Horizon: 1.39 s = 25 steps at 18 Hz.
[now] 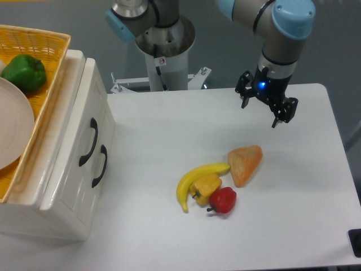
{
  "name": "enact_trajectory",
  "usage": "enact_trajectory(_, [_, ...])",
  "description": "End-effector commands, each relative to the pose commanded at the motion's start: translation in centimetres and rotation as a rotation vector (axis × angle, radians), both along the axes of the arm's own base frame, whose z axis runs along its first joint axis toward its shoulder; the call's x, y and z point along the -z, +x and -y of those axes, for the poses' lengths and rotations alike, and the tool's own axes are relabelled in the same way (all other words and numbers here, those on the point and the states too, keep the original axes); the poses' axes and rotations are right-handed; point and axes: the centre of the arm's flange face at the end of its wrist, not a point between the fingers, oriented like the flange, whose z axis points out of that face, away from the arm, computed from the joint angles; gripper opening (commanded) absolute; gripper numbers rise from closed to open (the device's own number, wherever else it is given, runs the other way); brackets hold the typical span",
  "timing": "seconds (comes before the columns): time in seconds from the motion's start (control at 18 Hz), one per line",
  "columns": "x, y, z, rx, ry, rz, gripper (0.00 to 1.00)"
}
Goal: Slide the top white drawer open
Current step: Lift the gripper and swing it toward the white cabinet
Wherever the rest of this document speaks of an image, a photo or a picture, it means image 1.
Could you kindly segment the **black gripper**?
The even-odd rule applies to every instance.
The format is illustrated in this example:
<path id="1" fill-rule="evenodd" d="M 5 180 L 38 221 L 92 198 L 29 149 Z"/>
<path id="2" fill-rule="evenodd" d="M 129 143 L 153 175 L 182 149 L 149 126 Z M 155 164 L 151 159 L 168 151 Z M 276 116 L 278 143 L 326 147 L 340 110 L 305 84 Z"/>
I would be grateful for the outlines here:
<path id="1" fill-rule="evenodd" d="M 242 100 L 241 108 L 244 109 L 253 95 L 263 103 L 271 104 L 271 111 L 275 118 L 272 128 L 278 123 L 289 123 L 293 119 L 298 99 L 293 97 L 285 97 L 285 91 L 289 84 L 291 76 L 285 78 L 270 77 L 269 68 L 259 69 L 253 75 L 249 71 L 245 71 L 238 79 L 235 92 L 240 95 Z"/>

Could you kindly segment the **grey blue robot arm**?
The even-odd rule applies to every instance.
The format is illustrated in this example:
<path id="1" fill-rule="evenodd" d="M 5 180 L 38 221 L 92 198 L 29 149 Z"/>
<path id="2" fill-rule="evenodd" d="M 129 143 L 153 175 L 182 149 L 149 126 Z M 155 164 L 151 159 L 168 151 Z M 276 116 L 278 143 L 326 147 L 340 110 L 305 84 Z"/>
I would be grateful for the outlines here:
<path id="1" fill-rule="evenodd" d="M 255 73 L 244 72 L 236 85 L 242 105 L 250 98 L 266 104 L 274 123 L 293 119 L 298 100 L 285 95 L 304 44 L 311 33 L 312 1 L 218 1 L 229 20 L 264 40 Z M 152 91 L 187 90 L 188 52 L 195 28 L 180 14 L 178 1 L 114 1 L 105 13 L 108 25 L 143 53 Z"/>

